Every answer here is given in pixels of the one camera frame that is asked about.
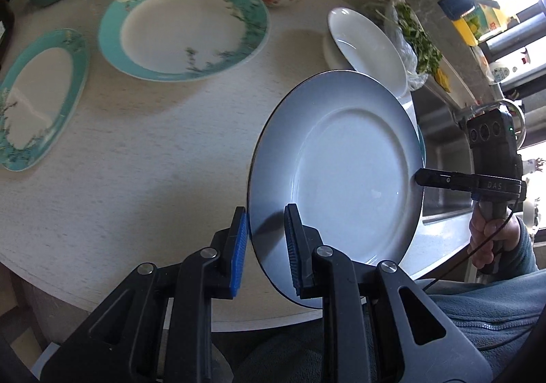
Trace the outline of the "person's right hand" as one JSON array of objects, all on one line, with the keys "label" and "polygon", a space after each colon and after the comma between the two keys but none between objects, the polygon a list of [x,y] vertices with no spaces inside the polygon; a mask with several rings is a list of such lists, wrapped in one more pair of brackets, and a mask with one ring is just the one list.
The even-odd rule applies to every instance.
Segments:
[{"label": "person's right hand", "polygon": [[475,206],[469,221],[470,240],[468,254],[477,269],[483,269],[494,261],[498,249],[510,252],[520,239],[520,224],[517,217],[509,220],[486,220],[479,206]]}]

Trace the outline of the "person's right forearm sleeve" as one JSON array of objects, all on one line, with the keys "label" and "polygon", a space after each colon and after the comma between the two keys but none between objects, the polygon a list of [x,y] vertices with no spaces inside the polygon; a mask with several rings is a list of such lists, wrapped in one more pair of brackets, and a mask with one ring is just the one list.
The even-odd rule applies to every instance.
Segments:
[{"label": "person's right forearm sleeve", "polygon": [[486,358],[493,375],[514,359],[545,305],[545,271],[538,268],[527,228],[517,219],[519,244],[489,283],[418,281],[420,287],[429,287],[431,300]]}]

